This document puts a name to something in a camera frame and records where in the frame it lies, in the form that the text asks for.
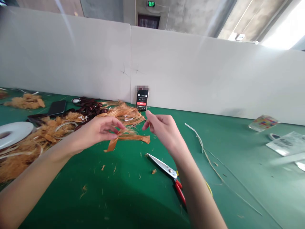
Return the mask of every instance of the exit sign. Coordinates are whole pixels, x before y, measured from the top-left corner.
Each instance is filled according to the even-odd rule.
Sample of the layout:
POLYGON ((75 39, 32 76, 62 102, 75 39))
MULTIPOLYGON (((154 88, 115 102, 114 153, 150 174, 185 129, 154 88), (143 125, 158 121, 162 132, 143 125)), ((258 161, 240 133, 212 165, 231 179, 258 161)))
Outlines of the exit sign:
POLYGON ((152 2, 152 1, 147 1, 147 6, 148 7, 155 7, 156 2, 152 2))

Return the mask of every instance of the black smartphone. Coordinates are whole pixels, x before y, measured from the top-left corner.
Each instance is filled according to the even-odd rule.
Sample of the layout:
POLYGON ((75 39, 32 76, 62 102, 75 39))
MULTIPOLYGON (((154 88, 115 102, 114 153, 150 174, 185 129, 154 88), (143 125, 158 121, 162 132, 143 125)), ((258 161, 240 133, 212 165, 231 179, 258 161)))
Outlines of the black smartphone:
POLYGON ((48 116, 57 116, 63 114, 66 110, 66 105, 66 100, 52 102, 48 112, 48 116))
POLYGON ((146 111, 148 93, 148 90, 138 90, 136 103, 136 108, 138 109, 138 111, 146 111))

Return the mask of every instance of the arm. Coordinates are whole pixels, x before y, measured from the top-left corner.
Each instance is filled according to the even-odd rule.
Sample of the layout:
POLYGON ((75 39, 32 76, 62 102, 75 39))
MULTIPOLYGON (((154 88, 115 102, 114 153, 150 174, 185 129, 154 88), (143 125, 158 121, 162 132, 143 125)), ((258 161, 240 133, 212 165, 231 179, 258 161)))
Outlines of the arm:
POLYGON ((146 111, 146 116, 143 130, 150 127, 150 131, 158 136, 175 161, 193 227, 226 229, 226 224, 174 119, 170 115, 154 115, 150 111, 146 111))
POLYGON ((114 117, 94 118, 36 159, 0 193, 0 228, 18 228, 73 155, 117 138, 114 126, 124 129, 114 117))

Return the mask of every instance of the red scissor handle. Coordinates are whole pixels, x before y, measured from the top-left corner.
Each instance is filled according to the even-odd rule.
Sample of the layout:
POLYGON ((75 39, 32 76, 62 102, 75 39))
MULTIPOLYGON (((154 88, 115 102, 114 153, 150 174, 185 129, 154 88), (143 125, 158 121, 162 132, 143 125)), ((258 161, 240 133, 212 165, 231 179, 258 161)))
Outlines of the red scissor handle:
POLYGON ((182 190, 181 190, 182 185, 181 185, 181 183, 178 180, 176 180, 176 182, 175 182, 175 187, 177 189, 177 192, 178 192, 182 202, 184 203, 184 206, 186 206, 185 198, 184 198, 184 195, 183 195, 182 190))
POLYGON ((182 189, 182 184, 178 180, 176 180, 175 183, 178 184, 179 188, 182 189))

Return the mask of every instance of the fingernail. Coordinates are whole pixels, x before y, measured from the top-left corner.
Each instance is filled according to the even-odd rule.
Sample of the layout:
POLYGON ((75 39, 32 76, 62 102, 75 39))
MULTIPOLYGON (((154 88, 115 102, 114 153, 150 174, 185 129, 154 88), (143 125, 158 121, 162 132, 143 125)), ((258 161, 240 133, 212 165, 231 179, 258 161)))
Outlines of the fingernail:
POLYGON ((118 137, 117 135, 112 134, 112 135, 110 136, 110 139, 113 140, 113 139, 116 139, 117 137, 118 137))

